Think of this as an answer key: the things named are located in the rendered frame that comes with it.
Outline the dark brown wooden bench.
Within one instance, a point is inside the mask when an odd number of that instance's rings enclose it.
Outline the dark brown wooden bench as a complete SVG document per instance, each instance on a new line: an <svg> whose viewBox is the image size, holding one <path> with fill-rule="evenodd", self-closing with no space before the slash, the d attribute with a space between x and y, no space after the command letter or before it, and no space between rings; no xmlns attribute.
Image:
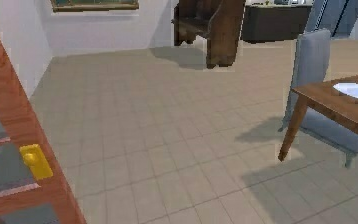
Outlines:
<svg viewBox="0 0 358 224"><path fill-rule="evenodd" d="M174 7L174 45L207 41L206 67L229 67L235 60L246 0L179 0Z"/></svg>

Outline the black low cabinet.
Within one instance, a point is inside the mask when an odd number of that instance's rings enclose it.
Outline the black low cabinet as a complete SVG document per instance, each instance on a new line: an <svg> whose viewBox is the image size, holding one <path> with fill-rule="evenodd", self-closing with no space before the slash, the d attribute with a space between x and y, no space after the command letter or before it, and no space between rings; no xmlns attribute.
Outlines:
<svg viewBox="0 0 358 224"><path fill-rule="evenodd" d="M241 39L248 43L293 40L304 32L311 5L247 5Z"/></svg>

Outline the grey upholstered chair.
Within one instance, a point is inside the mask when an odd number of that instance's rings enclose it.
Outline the grey upholstered chair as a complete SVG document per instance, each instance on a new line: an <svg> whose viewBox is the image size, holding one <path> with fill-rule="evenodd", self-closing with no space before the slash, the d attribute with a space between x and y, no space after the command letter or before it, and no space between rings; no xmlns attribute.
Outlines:
<svg viewBox="0 0 358 224"><path fill-rule="evenodd" d="M304 32L296 41L296 51L290 87L303 83L327 81L331 33L327 29Z"/></svg>

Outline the brown wooden table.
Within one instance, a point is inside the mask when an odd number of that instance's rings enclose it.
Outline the brown wooden table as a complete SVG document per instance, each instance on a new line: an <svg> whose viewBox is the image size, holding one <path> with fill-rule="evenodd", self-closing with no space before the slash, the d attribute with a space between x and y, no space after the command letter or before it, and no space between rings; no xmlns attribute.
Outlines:
<svg viewBox="0 0 358 224"><path fill-rule="evenodd" d="M287 128L278 159L283 161L298 131L346 154L346 167L358 154L358 99L335 89L336 84L358 84L358 75L290 87L279 131Z"/></svg>

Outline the brown wooden glazed door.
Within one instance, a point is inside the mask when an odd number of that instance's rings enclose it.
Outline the brown wooden glazed door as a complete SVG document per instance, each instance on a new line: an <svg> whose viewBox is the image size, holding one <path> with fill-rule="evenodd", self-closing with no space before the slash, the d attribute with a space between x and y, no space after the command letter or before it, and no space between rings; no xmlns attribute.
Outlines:
<svg viewBox="0 0 358 224"><path fill-rule="evenodd" d="M53 176L36 180L21 146L39 144ZM0 224L87 224L0 39Z"/></svg>

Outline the white plate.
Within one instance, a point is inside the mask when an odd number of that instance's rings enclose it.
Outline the white plate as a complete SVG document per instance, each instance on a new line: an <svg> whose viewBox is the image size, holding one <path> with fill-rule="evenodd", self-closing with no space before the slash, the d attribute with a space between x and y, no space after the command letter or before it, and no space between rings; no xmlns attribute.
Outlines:
<svg viewBox="0 0 358 224"><path fill-rule="evenodd" d="M333 86L333 88L342 94L358 99L357 83L337 83Z"/></svg>

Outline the blue grey door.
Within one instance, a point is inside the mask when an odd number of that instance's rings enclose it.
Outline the blue grey door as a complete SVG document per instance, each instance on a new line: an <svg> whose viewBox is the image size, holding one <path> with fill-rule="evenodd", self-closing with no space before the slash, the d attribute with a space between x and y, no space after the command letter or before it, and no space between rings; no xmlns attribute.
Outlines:
<svg viewBox="0 0 358 224"><path fill-rule="evenodd" d="M327 29L331 37L348 38L358 19L358 0L313 0L306 32Z"/></svg>

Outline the framed wall picture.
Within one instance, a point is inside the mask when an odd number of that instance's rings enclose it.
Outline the framed wall picture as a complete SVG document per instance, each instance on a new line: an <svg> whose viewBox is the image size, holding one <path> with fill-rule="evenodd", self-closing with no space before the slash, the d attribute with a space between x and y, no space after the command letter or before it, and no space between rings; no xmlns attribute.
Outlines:
<svg viewBox="0 0 358 224"><path fill-rule="evenodd" d="M54 12L138 10L139 0L50 0Z"/></svg>

